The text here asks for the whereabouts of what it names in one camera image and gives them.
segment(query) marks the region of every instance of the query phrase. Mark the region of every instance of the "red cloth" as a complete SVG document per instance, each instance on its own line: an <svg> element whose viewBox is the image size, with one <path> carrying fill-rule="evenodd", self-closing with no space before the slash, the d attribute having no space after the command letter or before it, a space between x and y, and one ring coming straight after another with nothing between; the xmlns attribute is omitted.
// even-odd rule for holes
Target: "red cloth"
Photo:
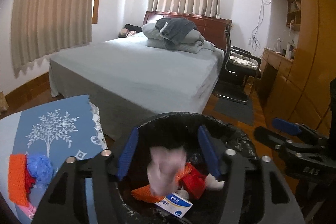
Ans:
<svg viewBox="0 0 336 224"><path fill-rule="evenodd" d="M199 199L205 190L205 178L205 175L192 166L191 172L181 179L181 184L191 198Z"/></svg>
<svg viewBox="0 0 336 224"><path fill-rule="evenodd" d="M30 188L32 188L33 184L35 184L36 179L33 178L27 169L27 165L26 165L26 169L25 169L25 189L26 189L26 193L30 194Z"/></svg>

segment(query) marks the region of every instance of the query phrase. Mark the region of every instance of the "wooden wardrobe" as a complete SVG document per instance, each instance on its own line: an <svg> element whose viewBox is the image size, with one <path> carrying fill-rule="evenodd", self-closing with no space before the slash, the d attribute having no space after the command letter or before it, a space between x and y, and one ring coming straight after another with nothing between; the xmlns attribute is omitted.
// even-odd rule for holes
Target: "wooden wardrobe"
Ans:
<svg viewBox="0 0 336 224"><path fill-rule="evenodd" d="M274 117L329 135L329 83L336 78L336 0L301 0L299 41L289 73L277 72L264 105L270 129Z"/></svg>

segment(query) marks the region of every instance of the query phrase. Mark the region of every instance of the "screw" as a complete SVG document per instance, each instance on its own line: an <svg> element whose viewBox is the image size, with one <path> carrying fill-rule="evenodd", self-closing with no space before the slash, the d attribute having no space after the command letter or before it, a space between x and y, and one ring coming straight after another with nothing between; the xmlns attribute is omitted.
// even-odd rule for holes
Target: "screw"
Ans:
<svg viewBox="0 0 336 224"><path fill-rule="evenodd" d="M269 156L263 156L261 158L264 162L270 162L272 159Z"/></svg>
<svg viewBox="0 0 336 224"><path fill-rule="evenodd" d="M103 150L100 154L104 157L107 157L107 156L110 156L112 152L111 150L106 149L106 150Z"/></svg>
<svg viewBox="0 0 336 224"><path fill-rule="evenodd" d="M71 156L71 157L69 157L69 158L66 159L66 162L69 163L69 164L72 164L72 163L74 163L75 161L76 161L76 158L73 157L73 156Z"/></svg>
<svg viewBox="0 0 336 224"><path fill-rule="evenodd" d="M233 149L228 149L225 151L225 154L229 156L234 156L236 154L236 151L234 151Z"/></svg>

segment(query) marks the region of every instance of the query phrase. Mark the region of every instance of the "orange knitted item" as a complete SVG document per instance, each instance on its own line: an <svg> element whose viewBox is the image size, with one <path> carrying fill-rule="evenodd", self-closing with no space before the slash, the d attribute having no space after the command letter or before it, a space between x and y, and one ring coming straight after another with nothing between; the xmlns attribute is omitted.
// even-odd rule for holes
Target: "orange knitted item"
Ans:
<svg viewBox="0 0 336 224"><path fill-rule="evenodd" d="M175 180L180 181L182 178L184 178L186 175L188 175L194 167L187 162L185 168L183 171L179 171L176 176ZM137 200L141 200L148 203L156 203L160 202L164 199L164 196L153 196L150 190L150 185L146 185L144 187L134 189L131 191L132 196L136 198Z"/></svg>
<svg viewBox="0 0 336 224"><path fill-rule="evenodd" d="M26 155L10 155L8 168L8 193L9 199L27 207L29 205L25 183Z"/></svg>

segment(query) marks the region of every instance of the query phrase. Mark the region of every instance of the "white tissue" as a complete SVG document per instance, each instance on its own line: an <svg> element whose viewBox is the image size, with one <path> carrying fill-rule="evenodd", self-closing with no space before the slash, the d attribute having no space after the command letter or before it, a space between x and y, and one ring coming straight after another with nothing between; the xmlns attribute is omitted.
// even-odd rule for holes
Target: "white tissue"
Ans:
<svg viewBox="0 0 336 224"><path fill-rule="evenodd" d="M224 181L217 181L211 174L207 175L205 178L205 187L208 190L219 191L224 187Z"/></svg>

